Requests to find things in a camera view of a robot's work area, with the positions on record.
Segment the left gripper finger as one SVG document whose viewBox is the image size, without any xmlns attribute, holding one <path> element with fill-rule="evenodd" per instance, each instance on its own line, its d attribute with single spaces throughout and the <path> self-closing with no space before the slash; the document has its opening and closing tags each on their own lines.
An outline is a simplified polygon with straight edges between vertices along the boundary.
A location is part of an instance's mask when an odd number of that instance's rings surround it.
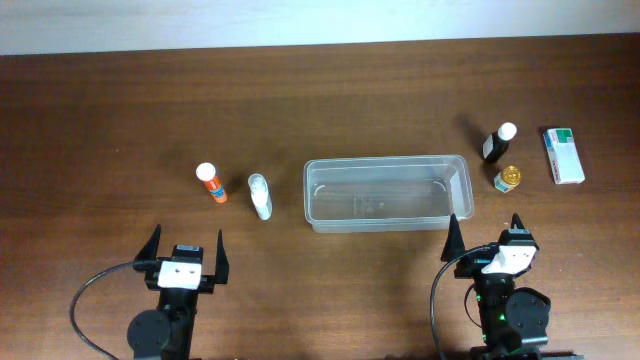
<svg viewBox="0 0 640 360">
<path fill-rule="evenodd" d="M 138 273 L 152 271 L 158 264 L 157 251 L 161 236 L 161 225 L 157 224 L 149 240 L 134 257 L 133 269 Z"/>
<path fill-rule="evenodd" d="M 230 264 L 227 258 L 226 250 L 223 242 L 223 232 L 219 230 L 216 243 L 216 264 L 214 283 L 216 285 L 227 284 L 230 272 Z"/>
</svg>

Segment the small jar gold lid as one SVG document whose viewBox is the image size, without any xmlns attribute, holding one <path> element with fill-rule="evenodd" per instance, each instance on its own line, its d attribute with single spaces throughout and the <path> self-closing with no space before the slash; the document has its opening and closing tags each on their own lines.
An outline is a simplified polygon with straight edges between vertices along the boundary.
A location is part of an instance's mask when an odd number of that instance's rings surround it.
<svg viewBox="0 0 640 360">
<path fill-rule="evenodd" d="M 512 165 L 503 168 L 494 177 L 494 187 L 503 193 L 508 193 L 513 190 L 520 182 L 521 172 L 517 167 Z"/>
</svg>

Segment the white green medicine box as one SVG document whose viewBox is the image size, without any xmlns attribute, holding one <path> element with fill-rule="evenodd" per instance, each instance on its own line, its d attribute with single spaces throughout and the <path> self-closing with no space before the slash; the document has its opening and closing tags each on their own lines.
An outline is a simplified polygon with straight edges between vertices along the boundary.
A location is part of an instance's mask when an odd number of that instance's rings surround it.
<svg viewBox="0 0 640 360">
<path fill-rule="evenodd" d="M 584 182 L 585 174 L 572 130 L 570 128 L 551 128 L 544 132 L 543 139 L 554 182 L 557 185 Z"/>
</svg>

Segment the dark bottle white cap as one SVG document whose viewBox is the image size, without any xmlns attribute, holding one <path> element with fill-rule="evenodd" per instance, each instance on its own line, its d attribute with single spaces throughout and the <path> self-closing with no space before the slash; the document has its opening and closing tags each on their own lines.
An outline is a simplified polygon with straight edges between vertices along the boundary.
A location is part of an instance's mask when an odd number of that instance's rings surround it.
<svg viewBox="0 0 640 360">
<path fill-rule="evenodd" d="M 507 151 L 510 141 L 517 134 L 517 127 L 511 122 L 502 124 L 493 132 L 482 146 L 482 156 L 487 163 L 496 163 Z"/>
</svg>

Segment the white spray bottle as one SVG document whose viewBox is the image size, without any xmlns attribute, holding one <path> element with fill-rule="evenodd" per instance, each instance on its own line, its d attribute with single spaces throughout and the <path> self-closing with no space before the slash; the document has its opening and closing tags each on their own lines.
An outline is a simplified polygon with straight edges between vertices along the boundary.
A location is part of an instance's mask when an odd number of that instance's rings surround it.
<svg viewBox="0 0 640 360">
<path fill-rule="evenodd" d="M 269 220 L 273 212 L 273 206 L 266 179 L 261 174 L 252 174 L 248 179 L 248 185 L 251 200 L 258 217 L 263 221 Z"/>
</svg>

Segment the orange tube white cap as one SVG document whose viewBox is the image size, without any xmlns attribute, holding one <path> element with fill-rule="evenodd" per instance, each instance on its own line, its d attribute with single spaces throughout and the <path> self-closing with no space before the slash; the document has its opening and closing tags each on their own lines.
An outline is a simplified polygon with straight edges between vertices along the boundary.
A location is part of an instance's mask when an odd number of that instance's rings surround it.
<svg viewBox="0 0 640 360">
<path fill-rule="evenodd" d="M 196 167 L 196 177 L 205 185 L 212 198 L 217 203 L 227 201 L 227 193 L 224 190 L 218 176 L 217 170 L 212 163 L 204 162 Z"/>
</svg>

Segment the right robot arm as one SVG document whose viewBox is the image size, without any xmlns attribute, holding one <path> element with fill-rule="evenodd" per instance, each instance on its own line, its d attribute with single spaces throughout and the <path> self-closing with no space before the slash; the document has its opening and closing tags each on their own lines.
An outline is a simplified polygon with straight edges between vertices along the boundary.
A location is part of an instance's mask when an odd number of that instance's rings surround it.
<svg viewBox="0 0 640 360">
<path fill-rule="evenodd" d="M 531 232 L 518 214 L 496 242 L 467 249 L 459 221 L 450 216 L 447 239 L 441 254 L 444 266 L 437 273 L 430 292 L 430 323 L 440 358 L 445 352 L 436 329 L 435 298 L 437 285 L 449 268 L 457 279 L 471 279 L 468 288 L 476 294 L 484 344 L 469 351 L 471 359 L 548 360 L 578 359 L 573 352 L 544 353 L 550 320 L 551 300 L 527 287 L 518 288 L 515 279 L 531 269 L 539 251 Z"/>
</svg>

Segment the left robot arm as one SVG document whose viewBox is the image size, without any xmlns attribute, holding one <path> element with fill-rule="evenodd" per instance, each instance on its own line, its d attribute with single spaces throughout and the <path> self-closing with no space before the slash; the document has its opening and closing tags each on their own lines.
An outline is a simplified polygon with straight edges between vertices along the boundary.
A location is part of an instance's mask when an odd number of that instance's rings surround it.
<svg viewBox="0 0 640 360">
<path fill-rule="evenodd" d="M 217 235 L 212 274 L 202 272 L 204 249 L 200 246 L 178 244 L 169 257 L 159 257 L 160 236 L 161 227 L 157 226 L 133 265 L 144 275 L 147 288 L 159 293 L 158 304 L 134 317 L 127 342 L 136 359 L 188 359 L 198 297 L 228 282 L 230 266 L 223 234 Z"/>
</svg>

